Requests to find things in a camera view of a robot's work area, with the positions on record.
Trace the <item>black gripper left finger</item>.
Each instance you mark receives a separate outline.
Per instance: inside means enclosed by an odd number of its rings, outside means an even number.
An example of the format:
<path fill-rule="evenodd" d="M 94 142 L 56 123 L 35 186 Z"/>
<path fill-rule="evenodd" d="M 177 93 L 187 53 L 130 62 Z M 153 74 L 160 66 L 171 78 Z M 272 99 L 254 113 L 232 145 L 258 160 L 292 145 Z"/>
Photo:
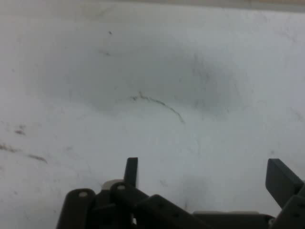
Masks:
<path fill-rule="evenodd" d="M 160 195 L 136 188 L 138 159 L 127 159 L 124 177 L 95 194 L 75 189 L 65 198 L 58 229 L 208 229 L 207 223 Z"/>

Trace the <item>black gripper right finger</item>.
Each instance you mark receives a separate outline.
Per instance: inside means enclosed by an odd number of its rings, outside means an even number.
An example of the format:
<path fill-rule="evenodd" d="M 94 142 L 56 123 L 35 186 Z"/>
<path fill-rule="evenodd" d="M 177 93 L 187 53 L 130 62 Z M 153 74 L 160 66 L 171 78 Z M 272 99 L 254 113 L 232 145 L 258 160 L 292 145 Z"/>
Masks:
<path fill-rule="evenodd" d="M 281 208 L 270 223 L 271 229 L 305 227 L 305 182 L 280 159 L 267 162 L 265 186 Z"/>

